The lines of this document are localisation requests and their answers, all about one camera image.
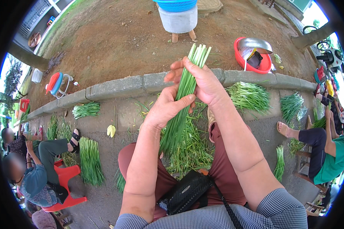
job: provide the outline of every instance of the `green shirt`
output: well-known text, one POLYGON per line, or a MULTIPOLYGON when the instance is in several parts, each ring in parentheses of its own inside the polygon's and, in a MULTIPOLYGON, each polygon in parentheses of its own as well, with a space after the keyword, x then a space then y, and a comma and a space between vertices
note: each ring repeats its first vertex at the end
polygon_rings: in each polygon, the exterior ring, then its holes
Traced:
POLYGON ((322 184, 333 180, 344 170, 344 136, 333 139, 336 146, 336 157, 326 153, 324 165, 313 178, 314 184, 322 184))

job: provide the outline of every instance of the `woven mat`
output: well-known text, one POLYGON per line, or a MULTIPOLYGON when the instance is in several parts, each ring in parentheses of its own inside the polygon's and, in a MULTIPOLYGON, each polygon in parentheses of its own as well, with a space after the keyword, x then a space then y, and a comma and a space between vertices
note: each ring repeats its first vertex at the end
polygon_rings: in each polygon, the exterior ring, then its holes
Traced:
POLYGON ((223 4, 220 0, 198 0, 197 1, 197 10, 199 13, 210 13, 216 12, 223 7, 223 4))

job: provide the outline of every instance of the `black sandal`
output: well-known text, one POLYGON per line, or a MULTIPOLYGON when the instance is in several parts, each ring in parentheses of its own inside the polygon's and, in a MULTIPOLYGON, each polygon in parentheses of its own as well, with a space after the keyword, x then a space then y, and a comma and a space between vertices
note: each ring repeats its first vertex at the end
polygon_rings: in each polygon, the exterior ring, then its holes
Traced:
POLYGON ((71 135, 76 141, 78 141, 78 145, 76 145, 71 139, 70 139, 70 145, 73 146, 73 151, 70 153, 79 153, 80 148, 79 148, 79 140, 80 140, 80 131, 78 130, 79 135, 73 132, 71 135))

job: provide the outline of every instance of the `blue plastic basket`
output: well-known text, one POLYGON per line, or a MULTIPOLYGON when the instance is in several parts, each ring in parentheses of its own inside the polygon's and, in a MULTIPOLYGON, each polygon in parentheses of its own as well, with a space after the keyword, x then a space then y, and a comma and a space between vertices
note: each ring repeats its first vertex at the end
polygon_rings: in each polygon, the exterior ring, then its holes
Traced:
POLYGON ((167 12, 184 12, 192 9, 197 0, 153 0, 167 12))

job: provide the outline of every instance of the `dark pants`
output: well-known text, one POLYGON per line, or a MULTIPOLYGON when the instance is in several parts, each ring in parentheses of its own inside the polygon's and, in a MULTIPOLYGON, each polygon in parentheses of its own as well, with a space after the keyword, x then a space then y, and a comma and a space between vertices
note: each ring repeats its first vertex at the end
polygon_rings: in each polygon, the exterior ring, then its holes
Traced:
MULTIPOLYGON (((243 190, 241 188, 241 185, 239 184, 239 180, 236 173, 234 172, 232 164, 228 159, 219 127, 217 123, 215 123, 214 125, 215 127, 211 131, 211 135, 213 141, 215 142, 215 154, 212 166, 209 170, 209 174, 214 178, 215 183, 219 187, 228 204, 245 205, 247 200, 245 195, 243 194, 243 190)), ((118 164, 120 167, 120 172, 125 179, 129 163, 134 153, 135 145, 136 143, 131 143, 125 146, 118 154, 118 164)), ((167 172, 161 160, 159 159, 155 191, 156 202, 177 183, 178 181, 167 172)), ((207 191, 207 197, 208 206, 223 204, 214 187, 211 187, 207 191)), ((199 204, 195 203, 191 209, 196 209, 198 207, 199 204)), ((154 211, 154 220, 157 220, 158 218, 164 216, 166 216, 166 211, 156 205, 154 211)))
POLYGON ((306 144, 312 145, 310 169, 308 177, 313 181, 313 178, 321 170, 324 164, 326 153, 326 131, 323 128, 312 128, 308 130, 299 131, 298 140, 306 144))
POLYGON ((331 108, 330 110, 334 113, 334 124, 335 124, 335 131, 338 135, 342 134, 343 128, 342 128, 342 122, 339 119, 338 110, 336 109, 335 103, 334 103, 334 97, 328 94, 328 97, 325 96, 322 97, 321 103, 325 106, 329 105, 329 102, 331 102, 331 108))
POLYGON ((42 141, 39 144, 38 153, 35 153, 46 169, 48 182, 58 185, 60 184, 59 176, 57 175, 54 168, 55 157, 67 151, 68 149, 66 139, 42 141))

